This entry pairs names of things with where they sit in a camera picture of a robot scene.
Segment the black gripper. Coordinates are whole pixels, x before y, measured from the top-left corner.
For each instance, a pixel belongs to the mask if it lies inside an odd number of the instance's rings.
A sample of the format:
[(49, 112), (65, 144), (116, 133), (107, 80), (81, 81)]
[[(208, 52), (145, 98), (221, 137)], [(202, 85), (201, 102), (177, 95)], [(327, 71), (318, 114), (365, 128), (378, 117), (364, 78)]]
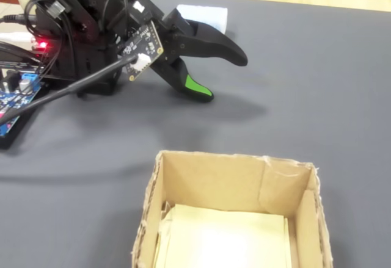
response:
[(124, 37), (121, 55), (133, 56), (131, 65), (151, 65), (174, 90), (194, 101), (208, 103), (214, 95), (191, 77), (180, 56), (247, 65), (245, 52), (229, 37), (209, 24), (186, 21), (177, 9), (165, 15), (151, 0), (122, 0), (121, 8), (115, 13), (115, 31)]

